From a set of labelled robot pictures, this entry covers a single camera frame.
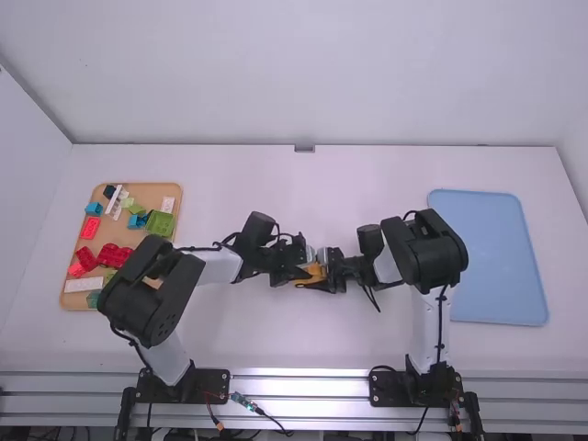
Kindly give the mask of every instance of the cable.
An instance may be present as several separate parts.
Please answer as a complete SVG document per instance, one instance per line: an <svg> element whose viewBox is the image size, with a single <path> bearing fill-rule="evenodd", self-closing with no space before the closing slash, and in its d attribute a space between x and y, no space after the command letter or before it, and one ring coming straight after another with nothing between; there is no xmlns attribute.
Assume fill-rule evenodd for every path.
<svg viewBox="0 0 588 441"><path fill-rule="evenodd" d="M33 439L38 439L38 440L42 440L42 441L53 441L52 439L48 438L47 436L51 435L51 433L55 432L58 429L58 427L53 427L51 430L48 430L47 432L45 432L43 435L40 436L36 436L36 435L29 435L29 438L33 438Z"/></svg>
<svg viewBox="0 0 588 441"><path fill-rule="evenodd" d="M367 298L369 299L369 301L371 301L371 304L374 305L374 308L376 308L376 311L382 312L382 310L379 308L379 305L378 305L378 302L376 301L376 298L374 297L374 291L371 289L371 287L366 288L365 285L360 285L360 287L364 290Z"/></svg>
<svg viewBox="0 0 588 441"><path fill-rule="evenodd" d="M403 221L406 221L406 218L408 218L408 217L409 217L411 214L413 214L413 215L415 215L415 216L416 216L416 215L418 214L418 211L417 211L416 209L411 209L410 211L407 211L407 212L404 214L404 216L402 217L402 220L403 220Z"/></svg>
<svg viewBox="0 0 588 441"><path fill-rule="evenodd" d="M278 421L276 418L268 415L267 413L266 413L266 417L269 418L270 420L272 420L274 423L276 423L279 426L280 430L275 430L274 432L281 434L281 435L285 435L288 438L290 438L291 436L294 436L294 431L286 430L284 428L284 426L282 425L282 423L280 421Z"/></svg>
<svg viewBox="0 0 588 441"><path fill-rule="evenodd" d="M151 435L153 435L152 429L151 429L151 410L153 407L153 403L150 402L149 403L149 410L147 411L147 430L149 430L151 432Z"/></svg>
<svg viewBox="0 0 588 441"><path fill-rule="evenodd" d="M419 421L419 425L416 427L416 430L413 432L406 432L408 435L416 435L421 431L421 426L423 425L424 418L426 417L426 413L429 412L429 406L424 408L423 416L421 417L421 421Z"/></svg>
<svg viewBox="0 0 588 441"><path fill-rule="evenodd" d="M254 410L254 412L257 413L258 415L264 416L265 418L267 418L267 419L273 421L274 423L276 423L279 426L280 430L275 430L274 432L277 432L277 433L279 433L281 435L285 435L288 438L290 438L291 436L294 435L294 431L293 430L286 430L280 421L278 421L273 416L268 415L266 413L266 411L264 411L261 407L256 408Z"/></svg>
<svg viewBox="0 0 588 441"><path fill-rule="evenodd" d="M439 332L439 334L438 334L438 338L437 338L437 360L436 360L437 364L439 364L441 362L441 350L445 347L445 345L443 345L443 301L447 300L447 297L445 297L445 291L447 290L448 286L449 285L443 286L443 289L441 289L441 293L439 294L439 297L436 299L439 302L439 304L438 304L438 309L439 309L438 332ZM416 427L416 430L413 432L407 432L408 435L416 435L421 431L421 426L423 425L424 418L426 417L427 412L429 412L429 406L426 406L424 408L423 416L421 416L421 421L419 422L419 425Z"/></svg>
<svg viewBox="0 0 588 441"><path fill-rule="evenodd" d="M259 434L261 434L261 429L259 429L257 432L255 432L253 435L249 436L248 438L241 438L241 439L246 439L247 441L251 441Z"/></svg>
<svg viewBox="0 0 588 441"><path fill-rule="evenodd" d="M135 351L137 352L137 355L139 356L139 358L141 359L143 365L145 365L149 370L153 371L151 365L149 364L149 362L145 359L145 357L143 356L143 354L141 353L141 350L139 349L139 344L137 342L135 342L135 340L133 340L132 338L130 338L128 335L123 334L121 331L119 331L114 324L112 324L112 322L110 323L110 331L112 331L114 333L114 335L122 338L123 340L126 340L129 342L129 346L132 346Z"/></svg>

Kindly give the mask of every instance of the wooden tray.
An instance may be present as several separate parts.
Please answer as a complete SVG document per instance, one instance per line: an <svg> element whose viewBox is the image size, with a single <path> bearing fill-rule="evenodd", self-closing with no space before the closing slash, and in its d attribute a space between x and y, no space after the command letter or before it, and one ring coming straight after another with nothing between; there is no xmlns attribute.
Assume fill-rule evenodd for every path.
<svg viewBox="0 0 588 441"><path fill-rule="evenodd" d="M180 210L180 204L182 201L182 188L180 185L175 183L109 183L112 185L122 184L122 186L130 193L129 197L135 199L135 203L142 205L147 211L150 209L160 209L162 207L162 201L164 197L172 197L175 198L174 208L172 210L172 214L175 218L175 228L172 236L169 238L173 240L175 237L175 232L177 230L177 219ZM92 191L92 197L88 200L90 202L99 202L103 206L103 213L100 216L100 225L98 227L98 231L93 239L87 240L80 238L80 234L82 229L84 228L85 222L87 221L89 216L84 217L84 221L80 226L80 234L78 234L78 240L75 244L75 248L72 252L72 260L70 261L70 265L78 262L78 258L75 255L75 252L82 248L83 246L87 246L94 256L98 256L102 246L106 243L114 243L119 247L128 246L130 248L136 248L137 245L141 242L141 240L148 234L145 229L141 228L139 230L130 230L127 228L127 224L129 222L130 213L127 209L122 209L120 213L120 217L118 220L113 220L111 217L106 216L104 214L104 210L106 210L108 205L108 199L102 194L107 184L101 184L94 188ZM112 268L105 268L103 266L98 266L97 268L93 269L92 271L85 273L83 276L79 277L77 280L81 280L87 277L106 277L106 275L112 270ZM72 310L72 311L95 311L94 309L88 308L88 303L86 301L86 297L91 290L89 291L79 291L79 292L63 292L65 289L65 282L67 280L75 280L76 278L71 276L69 273L66 273L65 280L63 281L62 292L60 296L60 304L62 308L65 310Z"/></svg>

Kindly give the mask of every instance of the light blue tray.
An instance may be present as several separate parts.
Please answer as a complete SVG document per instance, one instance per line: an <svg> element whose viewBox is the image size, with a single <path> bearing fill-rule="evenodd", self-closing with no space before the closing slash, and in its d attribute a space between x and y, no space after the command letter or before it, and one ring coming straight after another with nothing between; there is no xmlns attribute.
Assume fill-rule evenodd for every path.
<svg viewBox="0 0 588 441"><path fill-rule="evenodd" d="M542 326L548 307L521 202L507 193L434 190L435 209L463 239L469 267L451 320Z"/></svg>

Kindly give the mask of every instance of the white enclosure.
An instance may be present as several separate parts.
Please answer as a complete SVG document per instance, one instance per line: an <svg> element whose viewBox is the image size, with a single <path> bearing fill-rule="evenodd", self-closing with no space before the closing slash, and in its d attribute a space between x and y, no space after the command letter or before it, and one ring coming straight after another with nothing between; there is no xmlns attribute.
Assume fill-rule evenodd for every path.
<svg viewBox="0 0 588 441"><path fill-rule="evenodd" d="M580 0L0 3L0 424L116 422L139 360L58 292L92 188L176 181L182 243L256 209L349 254L357 226L435 188L516 194L550 322L452 322L452 356L487 430L588 433L586 18ZM199 290L179 333L292 428L414 429L420 410L366 401L366 369L401 368L411 329L408 289L380 304L259 277ZM154 408L155 425L208 423Z"/></svg>

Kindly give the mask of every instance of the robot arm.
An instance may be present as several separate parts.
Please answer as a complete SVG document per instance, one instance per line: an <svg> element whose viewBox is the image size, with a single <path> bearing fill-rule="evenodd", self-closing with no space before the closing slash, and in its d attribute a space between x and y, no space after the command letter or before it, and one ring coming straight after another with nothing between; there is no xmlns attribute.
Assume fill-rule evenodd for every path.
<svg viewBox="0 0 588 441"><path fill-rule="evenodd" d="M309 277L299 266L314 252L301 234L290 243L276 237L275 226L272 218L253 212L241 232L211 248L174 248L160 236L147 236L104 287L97 308L143 363L174 387L193 366L175 328L195 287L237 283L259 273L269 273L271 286ZM146 277L161 285L156 288Z"/></svg>

